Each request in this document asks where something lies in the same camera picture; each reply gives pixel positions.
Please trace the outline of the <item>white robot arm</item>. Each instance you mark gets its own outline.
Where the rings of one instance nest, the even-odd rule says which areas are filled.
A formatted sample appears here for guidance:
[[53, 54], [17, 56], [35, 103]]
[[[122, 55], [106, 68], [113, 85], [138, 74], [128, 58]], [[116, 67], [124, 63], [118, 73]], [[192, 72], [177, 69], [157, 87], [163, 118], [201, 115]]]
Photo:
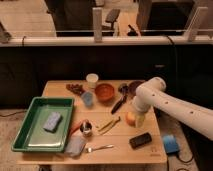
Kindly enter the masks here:
[[136, 88], [134, 109], [146, 113], [151, 106], [158, 108], [213, 141], [213, 110], [172, 97], [165, 89], [160, 77], [145, 81]]

